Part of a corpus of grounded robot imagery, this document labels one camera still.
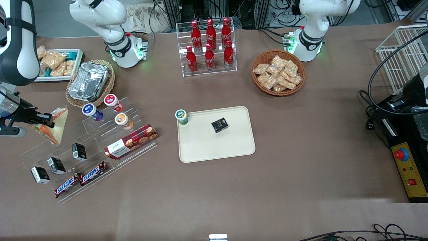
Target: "wicker basket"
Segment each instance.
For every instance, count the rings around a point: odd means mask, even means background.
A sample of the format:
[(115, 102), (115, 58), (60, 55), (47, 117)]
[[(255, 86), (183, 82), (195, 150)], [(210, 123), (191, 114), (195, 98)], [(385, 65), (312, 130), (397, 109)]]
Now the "wicker basket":
[[(300, 82), (300, 84), (298, 84), (294, 90), (284, 90), (281, 92), (275, 92), (275, 91), (266, 89), (257, 80), (257, 75), (253, 72), (253, 69), (255, 69), (261, 63), (270, 64), (270, 62), (272, 61), (272, 59), (275, 55), (278, 55), (282, 59), (285, 59), (285, 60), (292, 60), (297, 65), (297, 67), (298, 67), (297, 72), (302, 77), (302, 82)], [(305, 66), (303, 65), (302, 61), (300, 61), (296, 56), (294, 56), (294, 55), (292, 55), (292, 54), (290, 54), (284, 50), (272, 49), (272, 50), (268, 50), (264, 53), (261, 53), (259, 56), (256, 57), (256, 59), (253, 62), (253, 67), (251, 68), (251, 75), (253, 76), (254, 83), (262, 91), (264, 91), (268, 94), (271, 94), (271, 95), (275, 95), (275, 96), (286, 96), (286, 95), (293, 94), (294, 92), (298, 91), (303, 86), (303, 84), (305, 83), (305, 79), (306, 79), (306, 70), (305, 70)]]
[[(99, 106), (100, 104), (102, 104), (104, 102), (104, 97), (107, 96), (110, 93), (110, 91), (113, 89), (114, 79), (115, 79), (116, 75), (114, 74), (114, 70), (113, 70), (113, 67), (111, 66), (111, 64), (105, 60), (91, 60), (89, 62), (105, 65), (110, 70), (110, 73), (108, 75), (107, 82), (104, 85), (104, 89), (102, 91), (102, 94), (100, 95), (100, 97), (96, 101), (92, 102), (92, 104), (94, 104), (95, 106)], [(70, 82), (68, 83), (67, 89), (65, 91), (65, 96), (67, 98), (67, 101), (70, 102), (70, 104), (77, 106), (79, 108), (82, 108), (85, 104), (87, 104), (89, 102), (83, 101), (83, 100), (78, 100), (78, 99), (72, 99), (68, 94), (68, 89), (70, 88), (70, 85), (73, 83), (73, 81), (76, 79), (78, 73), (79, 73), (79, 71), (77, 71), (75, 73), (75, 75), (71, 78)]]

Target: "clear acrylic rack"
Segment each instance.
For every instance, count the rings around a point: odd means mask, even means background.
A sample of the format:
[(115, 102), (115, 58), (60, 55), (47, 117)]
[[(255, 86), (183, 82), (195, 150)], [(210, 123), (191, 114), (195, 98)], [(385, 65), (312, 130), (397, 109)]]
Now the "clear acrylic rack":
[(231, 69), (227, 69), (224, 67), (224, 49), (221, 46), (221, 29), (223, 28), (223, 19), (216, 18), (214, 19), (214, 29), (216, 30), (216, 43), (217, 48), (213, 50), (214, 59), (215, 59), (215, 69), (214, 71), (208, 72), (205, 68), (205, 45), (207, 44), (206, 38), (206, 29), (207, 29), (207, 21), (198, 21), (198, 28), (201, 31), (201, 39), (202, 39), (202, 52), (195, 52), (196, 62), (198, 64), (198, 72), (191, 73), (189, 66), (187, 65), (186, 46), (192, 44), (192, 38), (190, 36), (190, 31), (192, 29), (190, 22), (187, 23), (178, 23), (177, 24), (177, 41), (178, 41), (178, 52), (180, 53), (180, 62), (181, 62), (181, 71), (183, 72), (183, 77), (191, 76), (191, 75), (203, 75), (203, 74), (212, 74), (219, 72), (229, 72), (236, 71), (238, 69), (237, 66), (237, 58), (236, 58), (236, 44), (235, 44), (235, 27), (233, 25), (232, 18), (229, 18), (230, 23), (230, 40), (232, 41), (233, 48), (233, 67)]
[[(96, 176), (88, 184), (84, 186), (80, 186), (79, 183), (73, 185), (69, 190), (65, 191), (58, 197), (58, 203), (68, 201), (70, 198), (76, 196), (104, 179), (106, 176), (112, 174), (119, 168), (125, 166), (137, 157), (157, 146), (154, 141), (149, 140), (140, 148), (128, 153), (120, 159), (111, 159), (105, 155), (104, 147), (120, 140), (145, 125), (137, 114), (137, 109), (135, 109), (127, 97), (120, 100), (120, 102), (124, 105), (122, 113), (125, 113), (134, 123), (132, 129), (125, 130), (121, 126), (117, 125), (114, 121), (117, 113), (114, 112), (112, 108), (107, 107), (102, 110), (104, 117), (100, 121), (87, 118), (75, 125), (71, 125), (66, 122), (63, 138), (59, 146), (53, 146), (49, 141), (45, 141), (22, 154), (22, 160), (24, 167), (28, 169), (28, 175), (31, 175), (30, 169), (34, 166), (46, 169), (46, 172), (51, 179), (46, 186), (47, 188), (52, 189), (52, 196), (49, 196), (48, 198), (54, 199), (54, 190), (72, 177), (75, 172), (86, 175), (103, 161), (108, 166), (108, 169), (104, 171), (103, 174)], [(71, 151), (71, 145), (73, 143), (79, 143), (85, 146), (87, 155), (86, 161), (81, 162), (73, 158)], [(66, 169), (66, 173), (62, 175), (52, 173), (47, 162), (50, 157), (59, 158)]]

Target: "black box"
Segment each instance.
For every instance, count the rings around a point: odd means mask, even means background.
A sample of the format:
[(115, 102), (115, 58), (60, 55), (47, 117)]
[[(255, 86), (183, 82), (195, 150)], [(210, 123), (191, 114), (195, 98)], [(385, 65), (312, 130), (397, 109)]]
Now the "black box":
[(85, 146), (78, 144), (78, 143), (74, 143), (71, 146), (72, 150), (73, 150), (73, 158), (79, 161), (86, 161), (86, 151), (85, 151)]
[(48, 176), (48, 173), (43, 167), (33, 167), (31, 169), (31, 174), (33, 175), (33, 178), (36, 183), (47, 184), (51, 180)]
[(211, 123), (211, 125), (213, 125), (216, 133), (226, 129), (227, 127), (229, 127), (229, 125), (227, 124), (227, 122), (224, 118), (221, 118), (221, 119)]
[(65, 167), (62, 164), (61, 160), (58, 158), (55, 158), (55, 157), (49, 158), (48, 165), (52, 173), (59, 174), (59, 175), (65, 173)]

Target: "brown table surface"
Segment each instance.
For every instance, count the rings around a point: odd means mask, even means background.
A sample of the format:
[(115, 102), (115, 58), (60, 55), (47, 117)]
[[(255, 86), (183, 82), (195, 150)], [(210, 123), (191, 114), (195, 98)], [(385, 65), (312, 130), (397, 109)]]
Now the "brown table surface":
[[(175, 34), (157, 35), (148, 60), (130, 69), (113, 63), (101, 38), (40, 38), (46, 48), (79, 48), (86, 60), (110, 61), (113, 93), (128, 96), (160, 137), (155, 149), (65, 204), (34, 183), (21, 161), (43, 138), (30, 128), (24, 138), (1, 138), (0, 237), (199, 241), (226, 233), (231, 241), (276, 241), (371, 230), (374, 223), (428, 236), (428, 204), (407, 203), (391, 153), (364, 127), (366, 105), (358, 97), (380, 63), (374, 49), (399, 24), (330, 28), (322, 52), (304, 64), (305, 85), (288, 97), (269, 96), (253, 83), (254, 58), (280, 47), (256, 30), (237, 31), (237, 72), (189, 78), (181, 75)], [(17, 90), (48, 112), (67, 104), (66, 85)], [(380, 74), (378, 100), (387, 85)], [(256, 152), (182, 163), (175, 110), (238, 105), (250, 112)], [(67, 121), (83, 119), (71, 106)]]

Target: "coca-cola bottle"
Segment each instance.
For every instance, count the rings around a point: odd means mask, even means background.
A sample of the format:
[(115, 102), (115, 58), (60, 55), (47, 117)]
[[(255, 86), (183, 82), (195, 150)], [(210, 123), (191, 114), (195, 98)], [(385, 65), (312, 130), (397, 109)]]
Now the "coca-cola bottle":
[(215, 69), (214, 53), (211, 50), (211, 44), (207, 43), (205, 47), (207, 48), (207, 51), (205, 52), (205, 65), (207, 67), (207, 71), (211, 72)]
[(192, 46), (188, 45), (186, 46), (187, 49), (187, 54), (186, 54), (186, 59), (187, 59), (187, 64), (189, 66), (190, 72), (192, 74), (198, 72), (198, 64), (196, 63), (196, 55), (195, 53), (192, 52)]
[(226, 42), (230, 40), (230, 26), (229, 26), (229, 18), (223, 18), (223, 28), (221, 29), (221, 46), (222, 48), (226, 48)]
[(192, 37), (193, 48), (195, 49), (195, 52), (202, 52), (201, 31), (198, 29), (198, 22), (193, 20), (190, 24), (192, 25), (190, 36)]
[(226, 48), (224, 49), (224, 67), (230, 69), (233, 67), (233, 49), (232, 41), (226, 42)]
[(211, 49), (216, 49), (217, 48), (217, 43), (216, 43), (216, 36), (215, 36), (215, 29), (213, 27), (213, 23), (214, 21), (209, 18), (207, 20), (207, 43), (211, 44)]

